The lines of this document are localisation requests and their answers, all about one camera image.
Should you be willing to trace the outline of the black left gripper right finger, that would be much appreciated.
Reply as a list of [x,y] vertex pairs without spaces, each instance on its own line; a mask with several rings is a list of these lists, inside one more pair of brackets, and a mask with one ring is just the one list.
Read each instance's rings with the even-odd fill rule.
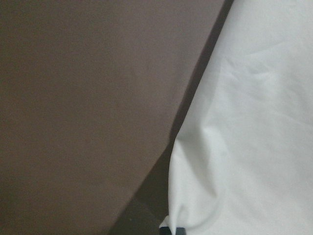
[[176,228],[176,233],[175,235],[186,235],[186,230],[183,227],[178,227]]

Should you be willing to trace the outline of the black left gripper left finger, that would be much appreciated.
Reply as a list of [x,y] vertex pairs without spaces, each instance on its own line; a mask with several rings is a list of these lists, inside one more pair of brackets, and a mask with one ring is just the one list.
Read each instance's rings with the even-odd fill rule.
[[171,235],[171,230],[169,227],[161,227],[159,229],[159,235]]

